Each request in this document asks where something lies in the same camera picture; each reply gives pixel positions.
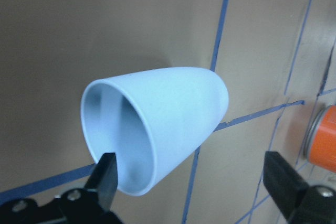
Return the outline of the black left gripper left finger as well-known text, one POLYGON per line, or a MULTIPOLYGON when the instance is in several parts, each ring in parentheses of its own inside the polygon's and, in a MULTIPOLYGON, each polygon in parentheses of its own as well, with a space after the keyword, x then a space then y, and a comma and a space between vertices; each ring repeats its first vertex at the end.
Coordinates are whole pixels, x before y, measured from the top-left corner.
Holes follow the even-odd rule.
POLYGON ((118 185, 115 153, 104 153, 82 188, 62 194, 59 210, 62 223, 117 223, 110 211, 118 185))

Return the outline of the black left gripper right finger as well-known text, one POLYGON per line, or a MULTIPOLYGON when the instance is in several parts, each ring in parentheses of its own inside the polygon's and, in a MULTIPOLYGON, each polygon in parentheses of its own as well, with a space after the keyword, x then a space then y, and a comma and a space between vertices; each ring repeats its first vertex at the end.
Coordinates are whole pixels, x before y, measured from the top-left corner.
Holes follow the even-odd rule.
POLYGON ((263 183, 287 223, 335 223, 335 190, 308 183, 278 152, 265 152, 263 183))

